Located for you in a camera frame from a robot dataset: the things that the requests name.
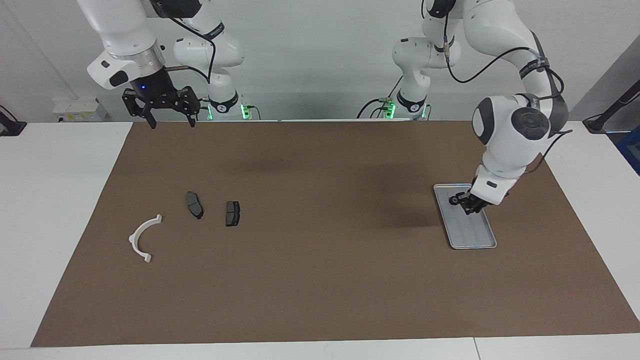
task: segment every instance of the cable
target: cable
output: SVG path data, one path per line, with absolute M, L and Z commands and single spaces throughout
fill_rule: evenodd
M 369 102 L 367 102 L 364 106 L 362 106 L 362 109 L 360 109 L 360 112 L 358 113 L 358 116 L 356 117 L 356 119 L 359 119 L 360 116 L 362 115 L 362 113 L 369 107 L 369 105 L 375 103 L 375 102 L 380 102 L 380 99 L 373 99 Z
M 551 70 L 548 67 L 545 67 L 545 70 L 547 72 L 549 72 L 552 76 L 554 76 L 556 79 L 558 79 L 558 81 L 560 82 L 560 90 L 558 90 L 558 93 L 556 93 L 555 95 L 543 96 L 543 97 L 539 98 L 538 99 L 539 101 L 548 100 L 548 99 L 555 99 L 556 97 L 559 97 L 560 95 L 562 95 L 562 93 L 564 92 L 564 81 L 562 80 L 560 75 L 558 75 L 555 71 Z
M 482 74 L 487 69 L 489 69 L 489 67 L 491 67 L 491 65 L 493 65 L 496 61 L 500 60 L 502 57 L 504 57 L 504 56 L 506 56 L 508 54 L 511 54 L 511 53 L 513 53 L 515 51 L 526 50 L 526 51 L 529 51 L 531 53 L 534 53 L 538 58 L 540 58 L 540 54 L 538 54 L 537 51 L 535 51 L 534 49 L 531 49 L 530 47 L 526 47 L 526 46 L 514 47 L 513 49 L 507 50 L 504 53 L 498 55 L 498 57 L 496 57 L 491 62 L 489 62 L 476 75 L 473 75 L 471 78 L 468 78 L 466 80 L 460 80 L 453 74 L 453 70 L 451 69 L 451 64 L 449 63 L 449 55 L 447 54 L 449 52 L 448 41 L 447 41 L 447 27 L 448 26 L 449 26 L 449 13 L 447 12 L 447 15 L 445 16 L 445 20 L 444 20 L 444 35 L 443 35 L 443 40 L 444 40 L 443 46 L 446 47 L 446 49 L 445 49 L 445 59 L 447 61 L 447 68 L 449 69 L 449 74 L 451 75 L 453 80 L 455 80 L 455 81 L 457 81 L 457 82 L 459 82 L 461 84 L 466 84 L 466 83 L 469 83 L 469 82 L 473 81 L 475 78 L 480 76 L 480 74 Z M 545 70 L 549 74 L 554 76 L 560 82 L 560 90 L 556 94 L 553 94 L 553 95 L 550 95 L 550 96 L 544 96 L 544 97 L 539 98 L 538 100 L 540 100 L 540 101 L 548 100 L 548 99 L 554 99 L 554 98 L 559 97 L 560 95 L 562 95 L 562 93 L 564 92 L 564 81 L 562 80 L 560 75 L 558 75 L 555 71 L 551 70 L 551 68 L 549 68 L 549 67 L 545 67 Z
M 431 118 L 431 110 L 433 109 L 433 107 L 430 104 L 427 104 L 426 106 L 429 106 L 429 114 L 427 115 L 427 121 L 429 121 L 429 119 Z
M 181 71 L 181 70 L 191 70 L 191 71 L 195 71 L 198 74 L 200 74 L 205 80 L 207 80 L 207 76 L 204 74 L 204 72 L 194 68 L 194 67 L 190 67 L 190 66 L 172 66 L 172 67 L 168 67 L 166 68 L 167 71 L 171 72 L 171 71 Z
M 213 69 L 213 61 L 216 57 L 216 44 L 214 44 L 213 40 L 209 40 L 208 38 L 205 38 L 203 34 L 195 31 L 194 29 L 191 29 L 189 26 L 186 26 L 185 24 L 181 23 L 180 21 L 178 21 L 175 17 L 171 17 L 169 16 L 166 12 L 164 12 L 164 10 L 160 7 L 154 4 L 154 8 L 158 9 L 165 17 L 167 17 L 167 19 L 170 19 L 171 21 L 173 21 L 174 23 L 178 24 L 178 26 L 180 26 L 181 28 L 185 29 L 186 31 L 194 34 L 195 36 L 205 40 L 206 42 L 210 43 L 211 46 L 213 47 L 212 53 L 211 53 L 211 61 L 209 62 L 209 75 L 205 76 L 204 73 L 196 68 L 192 68 L 189 67 L 190 70 L 196 71 L 198 72 L 200 75 L 203 75 L 204 78 L 207 80 L 207 84 L 211 84 L 211 69 Z
M 6 111 L 7 114 L 11 115 L 11 117 L 15 120 L 18 121 L 18 118 L 15 117 L 14 114 L 12 114 L 9 109 L 5 108 L 4 106 L 0 105 L 0 108 L 2 108 L 2 110 Z
M 382 112 L 382 110 L 384 110 L 384 107 L 381 106 L 379 108 L 373 109 L 373 111 L 371 112 L 371 115 L 369 115 L 369 118 L 373 119 L 373 113 L 378 111 L 378 110 L 380 110 L 380 112 L 378 113 L 378 116 L 376 117 L 376 119 L 380 117 L 380 113 Z
M 451 74 L 451 77 L 453 78 L 453 80 L 461 83 L 461 84 L 466 84 L 469 83 L 473 80 L 475 80 L 478 76 L 480 76 L 483 72 L 485 72 L 487 69 L 489 69 L 489 67 L 491 67 L 491 65 L 493 65 L 496 61 L 500 60 L 503 56 L 506 56 L 508 54 L 511 54 L 515 51 L 519 51 L 519 50 L 527 50 L 530 51 L 531 48 L 530 47 L 514 47 L 511 50 L 507 50 L 504 53 L 498 55 L 498 57 L 496 57 L 495 59 L 493 59 L 490 63 L 488 63 L 485 67 L 482 68 L 482 70 L 480 70 L 476 75 L 473 75 L 471 78 L 468 78 L 466 80 L 460 80 L 458 79 L 454 74 L 453 74 L 453 70 L 451 70 L 451 64 L 449 63 L 449 60 L 447 60 L 447 68 L 449 69 L 449 73 Z
M 256 109 L 256 110 L 258 110 L 258 119 L 262 120 L 262 115 L 260 115 L 260 109 L 258 109 L 258 107 L 256 105 L 247 105 L 246 108 L 247 109 Z
M 393 89 L 391 89 L 391 91 L 389 92 L 389 95 L 388 95 L 387 97 L 391 97 L 391 95 L 393 95 L 393 93 L 394 93 L 394 91 L 396 90 L 396 88 L 398 88 L 398 85 L 400 85 L 400 81 L 402 81 L 402 78 L 403 78 L 403 77 L 404 77 L 404 74 L 400 75 L 400 78 L 398 79 L 398 81 L 397 81 L 396 85 L 394 86 L 394 88 L 393 88 Z M 380 110 L 380 111 L 378 112 L 378 116 L 376 117 L 376 119 L 380 117 L 380 114 L 381 114 L 381 113 L 382 113 L 382 110 Z
M 531 174 L 533 172 L 535 172 L 538 168 L 540 168 L 540 165 L 542 165 L 542 162 L 545 161 L 545 158 L 547 157 L 547 155 L 549 154 L 549 151 L 551 151 L 551 149 L 554 147 L 554 145 L 558 142 L 558 140 L 562 139 L 562 137 L 564 135 L 570 134 L 572 133 L 573 130 L 567 130 L 567 131 L 563 131 L 560 134 L 560 136 L 558 136 L 552 143 L 551 146 L 549 146 L 549 148 L 547 149 L 547 151 L 545 151 L 544 155 L 542 156 L 542 159 L 540 159 L 540 161 L 538 162 L 538 164 L 536 165 L 536 167 L 533 168 L 533 170 L 531 171 L 525 171 L 524 174 Z

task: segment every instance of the blue object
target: blue object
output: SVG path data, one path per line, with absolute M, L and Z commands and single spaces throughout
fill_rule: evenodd
M 630 132 L 616 147 L 640 175 L 640 126 Z

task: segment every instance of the black stand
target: black stand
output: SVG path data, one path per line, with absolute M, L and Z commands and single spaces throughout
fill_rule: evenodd
M 2 124 L 6 130 L 0 133 L 0 136 L 18 136 L 27 126 L 23 121 L 11 121 L 5 114 L 0 112 L 0 124 Z
M 625 92 L 616 102 L 614 102 L 607 111 L 602 113 L 600 117 L 595 120 L 584 120 L 582 123 L 592 134 L 605 134 L 606 132 L 602 128 L 607 120 L 609 120 L 613 114 L 618 112 L 618 110 L 622 109 L 625 105 L 628 105 L 638 92 L 640 92 L 640 80 L 636 81 L 636 83 L 631 86 L 631 88 L 627 90 L 627 92 Z

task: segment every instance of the black cable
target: black cable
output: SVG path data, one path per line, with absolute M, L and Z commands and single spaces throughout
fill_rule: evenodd
M 256 109 L 256 110 L 258 110 L 258 119 L 262 120 L 262 115 L 260 115 L 260 109 L 258 109 L 258 107 L 256 105 L 247 105 L 246 108 L 247 109 Z
M 466 83 L 469 83 L 469 82 L 471 82 L 471 81 L 475 80 L 478 76 L 480 76 L 483 72 L 485 72 L 487 69 L 489 69 L 489 67 L 491 67 L 491 65 L 493 65 L 496 61 L 500 60 L 503 56 L 506 56 L 506 55 L 508 55 L 508 54 L 511 54 L 511 53 L 513 53 L 513 52 L 515 52 L 515 51 L 519 51 L 519 50 L 527 50 L 527 51 L 530 51 L 530 50 L 531 50 L 531 48 L 521 46 L 521 47 L 514 47 L 514 48 L 513 48 L 513 49 L 511 49 L 511 50 L 507 50 L 507 51 L 505 51 L 504 53 L 502 53 L 502 54 L 498 55 L 498 57 L 496 57 L 495 59 L 493 59 L 493 60 L 492 60 L 490 63 L 488 63 L 485 67 L 483 67 L 483 68 L 482 68 L 482 70 L 480 70 L 476 75 L 473 75 L 471 78 L 468 78 L 468 79 L 466 79 L 466 80 L 460 80 L 460 79 L 458 79 L 458 78 L 453 74 L 453 70 L 451 70 L 451 64 L 449 63 L 449 60 L 447 60 L 447 68 L 449 69 L 449 73 L 451 74 L 451 77 L 453 78 L 453 80 L 455 80 L 455 81 L 457 81 L 457 82 L 459 82 L 459 83 L 461 83 L 461 84 L 466 84 Z
M 400 81 L 402 81 L 402 78 L 403 78 L 403 77 L 404 77 L 404 74 L 403 74 L 403 75 L 400 75 L 400 78 L 398 79 L 398 81 L 397 81 L 396 85 L 394 86 L 394 88 L 393 88 L 393 89 L 391 89 L 391 91 L 389 92 L 389 95 L 388 95 L 387 97 L 391 97 L 391 95 L 394 93 L 394 91 L 396 90 L 396 88 L 398 88 L 398 85 L 400 85 Z M 380 114 L 381 114 L 381 113 L 382 113 L 382 110 L 380 110 L 380 111 L 378 112 L 378 116 L 376 117 L 376 119 L 380 117 Z
M 209 42 L 212 47 L 211 61 L 209 62 L 209 77 L 207 78 L 207 84 L 211 84 L 211 70 L 213 69 L 213 60 L 216 58 L 216 44 L 213 41 Z
M 181 70 L 191 70 L 191 71 L 195 71 L 198 74 L 200 74 L 205 80 L 207 79 L 207 76 L 204 74 L 204 72 L 194 68 L 194 67 L 190 67 L 190 66 L 174 66 L 174 67 L 168 67 L 166 68 L 167 71 L 181 71 Z
M 429 115 L 427 115 L 427 121 L 429 121 L 429 119 L 431 118 L 431 110 L 433 109 L 433 107 L 429 104 L 427 104 L 426 106 L 429 106 Z
M 545 68 L 545 70 L 548 71 L 552 76 L 554 76 L 560 82 L 560 90 L 558 90 L 558 92 L 555 95 L 543 96 L 543 97 L 539 98 L 538 99 L 539 101 L 548 100 L 548 99 L 555 99 L 556 97 L 559 97 L 560 95 L 562 95 L 562 93 L 564 92 L 564 81 L 562 80 L 560 75 L 558 75 L 555 71 L 551 70 L 548 67 Z
M 373 109 L 373 111 L 371 112 L 371 115 L 369 115 L 369 118 L 373 119 L 373 113 L 378 111 L 378 110 L 380 110 L 380 112 L 378 113 L 378 116 L 376 117 L 376 119 L 380 117 L 380 113 L 382 113 L 382 110 L 384 110 L 384 107 L 381 106 L 379 108 Z
M 5 108 L 4 106 L 0 105 L 0 108 L 2 108 L 2 110 L 4 110 L 7 114 L 11 115 L 11 117 L 17 122 L 18 118 L 15 117 L 14 114 L 12 114 L 9 109 Z
M 204 78 L 207 80 L 207 84 L 211 84 L 211 69 L 213 69 L 213 61 L 216 57 L 216 44 L 214 44 L 213 40 L 209 40 L 208 38 L 204 37 L 203 34 L 195 31 L 194 29 L 191 29 L 189 26 L 186 26 L 185 24 L 181 23 L 180 21 L 178 21 L 175 17 L 170 17 L 169 15 L 167 15 L 167 13 L 164 12 L 164 10 L 159 7 L 159 6 L 155 6 L 156 9 L 159 9 L 159 11 L 165 16 L 167 17 L 167 19 L 170 19 L 171 21 L 173 21 L 174 23 L 178 24 L 178 26 L 180 26 L 181 28 L 185 29 L 186 31 L 194 34 L 195 36 L 205 40 L 206 42 L 210 43 L 211 46 L 213 46 L 213 52 L 211 53 L 211 61 L 209 62 L 209 76 L 205 76 L 204 73 L 198 69 L 189 67 L 190 70 L 194 70 L 196 72 L 198 72 L 199 74 L 203 75 Z
M 373 99 L 373 100 L 367 102 L 364 106 L 362 106 L 362 109 L 360 109 L 360 112 L 358 113 L 358 116 L 356 117 L 356 119 L 360 118 L 362 113 L 369 107 L 369 105 L 371 105 L 371 104 L 373 104 L 375 102 L 378 102 L 378 101 L 380 101 L 380 100 L 379 99 Z
M 549 146 L 549 148 L 547 149 L 547 151 L 545 151 L 544 155 L 542 156 L 542 159 L 540 159 L 540 161 L 538 162 L 538 164 L 536 165 L 536 167 L 533 168 L 533 170 L 531 171 L 525 171 L 525 174 L 531 174 L 533 172 L 535 172 L 538 168 L 540 168 L 540 165 L 542 165 L 542 162 L 545 161 L 545 158 L 547 157 L 547 155 L 549 154 L 549 151 L 551 151 L 551 149 L 554 147 L 554 145 L 558 142 L 558 140 L 562 139 L 562 137 L 564 135 L 570 134 L 572 133 L 573 130 L 567 130 L 567 131 L 563 131 L 560 134 L 560 136 L 558 136 L 552 143 L 551 146 Z

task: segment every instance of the black brake pad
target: black brake pad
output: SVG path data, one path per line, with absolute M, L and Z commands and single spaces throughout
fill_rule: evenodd
M 238 226 L 240 223 L 240 203 L 227 201 L 227 227 Z
M 200 201 L 198 200 L 198 194 L 195 192 L 187 193 L 187 206 L 189 207 L 189 211 L 193 216 L 197 217 L 198 220 L 204 215 L 204 209 L 202 209 L 202 205 L 200 205 Z

